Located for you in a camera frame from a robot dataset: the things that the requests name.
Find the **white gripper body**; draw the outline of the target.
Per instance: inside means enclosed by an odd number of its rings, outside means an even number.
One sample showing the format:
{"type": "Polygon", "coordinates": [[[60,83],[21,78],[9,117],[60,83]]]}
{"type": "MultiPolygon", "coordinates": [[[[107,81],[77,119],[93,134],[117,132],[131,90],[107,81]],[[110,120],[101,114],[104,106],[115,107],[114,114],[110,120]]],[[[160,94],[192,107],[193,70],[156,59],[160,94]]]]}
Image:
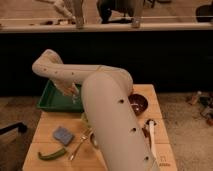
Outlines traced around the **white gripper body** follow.
{"type": "Polygon", "coordinates": [[[54,85],[64,96],[79,95],[79,90],[74,83],[67,84],[62,81],[56,81],[54,85]]]}

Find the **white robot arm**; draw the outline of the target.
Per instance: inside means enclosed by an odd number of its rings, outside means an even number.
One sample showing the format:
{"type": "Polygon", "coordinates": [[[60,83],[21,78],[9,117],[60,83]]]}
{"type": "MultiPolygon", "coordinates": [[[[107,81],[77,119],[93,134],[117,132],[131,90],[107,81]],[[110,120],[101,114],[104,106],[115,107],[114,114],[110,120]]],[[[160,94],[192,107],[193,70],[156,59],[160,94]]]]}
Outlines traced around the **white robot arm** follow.
{"type": "Polygon", "coordinates": [[[108,171],[160,171],[129,102],[133,79],[122,68],[65,64],[53,50],[33,63],[35,74],[53,81],[64,94],[81,86],[84,112],[108,171]]]}

